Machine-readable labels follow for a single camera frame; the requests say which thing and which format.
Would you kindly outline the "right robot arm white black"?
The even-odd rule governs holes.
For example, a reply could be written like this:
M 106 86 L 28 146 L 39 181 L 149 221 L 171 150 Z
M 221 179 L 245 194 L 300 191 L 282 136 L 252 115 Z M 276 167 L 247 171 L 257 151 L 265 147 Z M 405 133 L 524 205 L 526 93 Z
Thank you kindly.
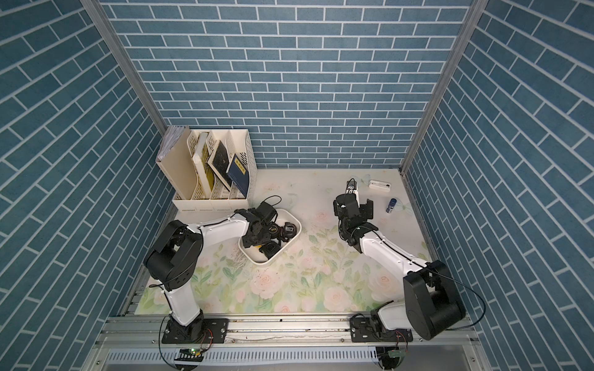
M 359 253 L 377 261 L 393 275 L 402 276 L 405 301 L 393 301 L 371 311 L 370 322 L 376 336 L 411 328 L 430 340 L 463 320 L 467 311 L 448 267 L 442 261 L 416 258 L 389 241 L 369 222 L 373 202 L 358 202 L 355 192 L 334 200 L 340 238 Z

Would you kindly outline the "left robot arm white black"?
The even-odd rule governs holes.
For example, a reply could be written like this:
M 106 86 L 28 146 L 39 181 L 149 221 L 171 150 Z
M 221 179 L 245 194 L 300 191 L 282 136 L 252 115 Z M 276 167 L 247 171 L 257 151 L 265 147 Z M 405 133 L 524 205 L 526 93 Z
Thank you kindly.
M 170 306 L 173 321 L 188 327 L 201 315 L 191 288 L 191 278 L 204 248 L 223 241 L 240 240 L 244 247 L 262 245 L 278 212 L 264 209 L 240 209 L 223 219 L 202 224 L 168 223 L 143 261 L 151 277 L 158 281 Z

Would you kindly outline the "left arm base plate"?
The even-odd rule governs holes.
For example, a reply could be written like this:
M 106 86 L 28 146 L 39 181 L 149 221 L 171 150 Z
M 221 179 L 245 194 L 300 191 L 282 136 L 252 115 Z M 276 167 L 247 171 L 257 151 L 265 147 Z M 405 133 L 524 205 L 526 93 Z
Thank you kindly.
M 164 344 L 222 344 L 224 343 L 230 320 L 228 318 L 196 318 L 188 326 L 181 326 L 169 318 L 162 335 Z

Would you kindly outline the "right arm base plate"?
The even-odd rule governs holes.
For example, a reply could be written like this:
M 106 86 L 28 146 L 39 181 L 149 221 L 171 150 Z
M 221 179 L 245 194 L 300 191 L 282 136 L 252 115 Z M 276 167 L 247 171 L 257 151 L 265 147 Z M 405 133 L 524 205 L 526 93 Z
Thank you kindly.
M 357 313 L 350 320 L 350 334 L 353 343 L 404 343 L 413 341 L 410 329 L 385 329 L 377 316 L 366 317 Z

